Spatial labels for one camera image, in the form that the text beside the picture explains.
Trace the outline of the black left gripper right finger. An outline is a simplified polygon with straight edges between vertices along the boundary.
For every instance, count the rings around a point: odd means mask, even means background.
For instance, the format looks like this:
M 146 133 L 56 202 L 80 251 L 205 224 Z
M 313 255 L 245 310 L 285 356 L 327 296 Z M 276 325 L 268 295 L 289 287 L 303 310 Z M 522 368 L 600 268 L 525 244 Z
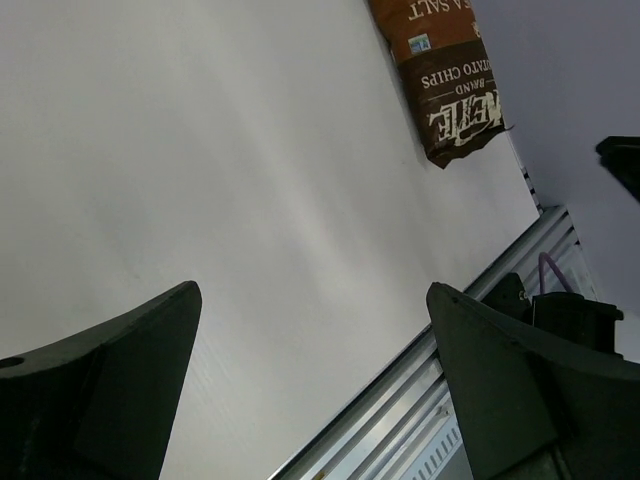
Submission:
M 638 478 L 638 364 L 443 283 L 426 304 L 475 478 Z

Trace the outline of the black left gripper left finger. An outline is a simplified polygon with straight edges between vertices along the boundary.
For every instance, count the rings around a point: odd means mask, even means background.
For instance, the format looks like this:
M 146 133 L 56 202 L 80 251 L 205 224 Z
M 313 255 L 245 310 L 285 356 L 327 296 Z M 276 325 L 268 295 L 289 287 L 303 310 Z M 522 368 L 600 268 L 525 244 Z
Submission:
M 198 284 L 186 281 L 2 359 L 2 478 L 159 478 L 201 310 Z

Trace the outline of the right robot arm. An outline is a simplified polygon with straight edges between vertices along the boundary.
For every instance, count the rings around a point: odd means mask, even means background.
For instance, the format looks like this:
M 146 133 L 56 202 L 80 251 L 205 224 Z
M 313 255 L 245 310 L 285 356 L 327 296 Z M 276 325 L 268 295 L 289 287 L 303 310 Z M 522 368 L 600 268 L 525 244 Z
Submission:
M 609 136 L 596 146 L 600 165 L 634 199 L 639 198 L 639 139 Z M 616 306 L 576 293 L 552 257 L 538 255 L 539 294 L 529 309 L 530 324 L 591 350 L 614 355 L 616 323 L 624 314 Z

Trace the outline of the brown Kettle sea salt bag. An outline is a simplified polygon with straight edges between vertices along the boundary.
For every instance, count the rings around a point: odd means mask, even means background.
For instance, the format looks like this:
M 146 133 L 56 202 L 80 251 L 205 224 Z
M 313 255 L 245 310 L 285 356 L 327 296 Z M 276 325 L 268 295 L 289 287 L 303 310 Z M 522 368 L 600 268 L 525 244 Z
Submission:
M 431 163 L 444 169 L 507 130 L 469 1 L 374 0 L 368 6 Z

